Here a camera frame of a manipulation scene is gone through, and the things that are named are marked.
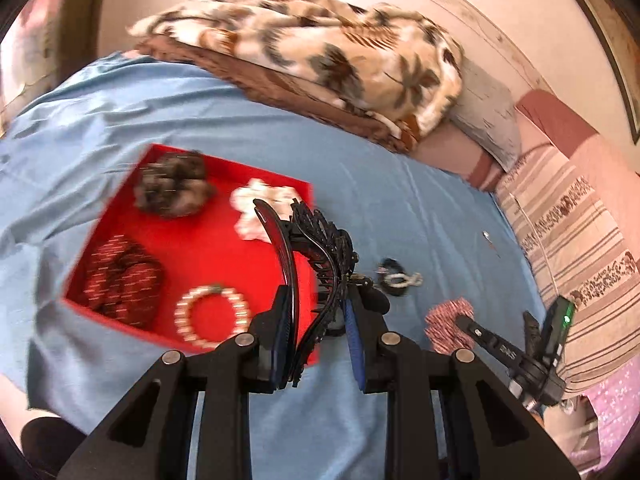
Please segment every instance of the light blue bed sheet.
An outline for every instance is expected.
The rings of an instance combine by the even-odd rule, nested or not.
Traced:
[[[463,296],[487,328],[523,345],[544,309],[492,197],[458,177],[315,121],[247,101],[184,64],[114,54],[33,102],[0,141],[0,372],[89,432],[161,354],[59,297],[108,197],[150,142],[201,150],[311,182],[373,275],[385,257],[424,285],[386,321],[424,348],[424,316]],[[495,246],[482,237],[487,231]],[[506,378],[504,369],[485,362]],[[257,480],[383,477],[385,396],[363,396],[346,339],[321,344],[300,387],[250,399]]]

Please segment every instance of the white cable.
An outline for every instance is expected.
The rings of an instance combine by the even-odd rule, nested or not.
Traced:
[[[536,230],[535,225],[533,225],[533,222],[530,220],[530,218],[527,215],[526,211],[524,211],[524,208],[520,205],[520,201],[514,196],[513,193],[509,193],[509,195],[511,196],[511,198],[513,198],[514,202],[516,203],[516,205],[520,209],[521,213],[524,215],[524,218],[529,223],[529,227],[531,227],[531,230],[533,231],[533,234],[536,237],[536,240],[538,242],[540,250],[542,251],[542,255],[545,258],[546,268],[548,269],[549,276],[551,277],[551,284],[554,286],[554,291],[556,293],[556,297],[558,297],[558,296],[560,296],[560,293],[558,292],[558,284],[556,283],[556,278],[554,277],[553,271],[551,270],[551,264],[549,263],[549,259],[546,257],[545,247],[542,244],[542,240],[540,239],[540,235],[538,234],[538,231]]]

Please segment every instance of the striped pillow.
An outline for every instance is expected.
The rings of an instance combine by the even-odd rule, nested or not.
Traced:
[[[498,183],[496,195],[545,306],[556,292],[541,244],[558,292],[575,299],[577,313],[558,367],[565,396],[573,397],[640,352],[635,259],[596,192],[554,146],[523,156]]]

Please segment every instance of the red box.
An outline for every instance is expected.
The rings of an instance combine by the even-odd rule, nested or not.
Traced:
[[[138,181],[138,168],[155,162],[164,153],[183,151],[160,144],[151,145],[106,207],[68,279],[64,299],[79,314],[115,330],[160,346],[198,353],[204,350],[184,342],[174,326],[175,304],[190,288],[210,283],[232,286],[244,295],[252,315],[255,315],[270,309],[276,289],[283,283],[272,245],[260,240],[241,240],[236,234],[234,225],[240,218],[240,212],[229,203],[231,192],[245,186],[250,178],[261,178],[269,186],[293,187],[309,206],[312,206],[313,194],[307,182],[204,155],[209,181],[217,193],[202,211],[183,218],[165,219],[137,209],[133,188]],[[158,313],[144,330],[110,319],[87,307],[83,289],[88,261],[99,246],[116,234],[125,234],[142,244],[164,267]],[[295,253],[295,259],[300,288],[298,335],[302,337],[314,315],[311,309],[316,305],[316,279],[303,256]],[[234,314],[229,302],[220,295],[207,296],[194,304],[191,321],[199,336],[222,341],[231,334]]]

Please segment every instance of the beaded bracelet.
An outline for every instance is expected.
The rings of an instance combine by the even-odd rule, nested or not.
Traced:
[[[242,294],[238,294],[234,288],[223,288],[221,285],[203,285],[192,288],[187,292],[175,305],[174,323],[177,332],[187,342],[206,349],[215,349],[221,342],[207,341],[196,334],[189,318],[189,310],[193,303],[200,298],[210,296],[211,294],[221,294],[229,300],[233,307],[236,323],[229,337],[236,336],[242,332],[246,332],[251,321],[251,311]]]

